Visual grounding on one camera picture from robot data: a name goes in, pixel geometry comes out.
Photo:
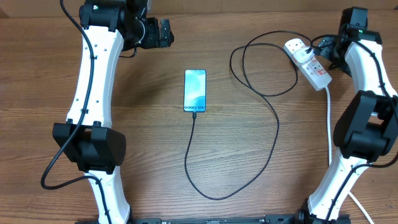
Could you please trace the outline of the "Samsung Galaxy smartphone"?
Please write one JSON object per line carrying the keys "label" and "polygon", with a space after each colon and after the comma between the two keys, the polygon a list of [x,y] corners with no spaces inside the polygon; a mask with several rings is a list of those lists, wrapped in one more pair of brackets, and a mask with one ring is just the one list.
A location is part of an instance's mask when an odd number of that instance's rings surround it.
{"label": "Samsung Galaxy smartphone", "polygon": [[206,111],[206,70],[186,70],[184,80],[184,112]]}

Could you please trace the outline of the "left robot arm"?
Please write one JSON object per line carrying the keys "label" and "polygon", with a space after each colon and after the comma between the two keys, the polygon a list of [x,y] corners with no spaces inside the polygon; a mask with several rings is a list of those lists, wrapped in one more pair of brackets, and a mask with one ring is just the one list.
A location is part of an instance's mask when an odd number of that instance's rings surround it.
{"label": "left robot arm", "polygon": [[66,155],[89,181],[98,223],[132,223],[121,180],[126,137],[112,128],[111,100],[118,60],[128,50],[170,47],[168,19],[148,17],[148,0],[85,1],[73,23],[82,36],[81,65],[73,103],[64,123],[53,126],[59,155]]}

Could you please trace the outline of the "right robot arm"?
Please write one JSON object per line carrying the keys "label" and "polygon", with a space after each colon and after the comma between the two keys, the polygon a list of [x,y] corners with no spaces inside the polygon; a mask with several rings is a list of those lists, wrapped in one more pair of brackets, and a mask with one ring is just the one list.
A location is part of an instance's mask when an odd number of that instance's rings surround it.
{"label": "right robot arm", "polygon": [[344,9],[338,34],[317,37],[310,48],[328,59],[354,83],[355,96],[335,124],[335,156],[320,185],[306,199],[291,223],[349,223],[339,211],[360,175],[392,149],[397,139],[397,92],[382,62],[382,39],[368,30],[368,10]]}

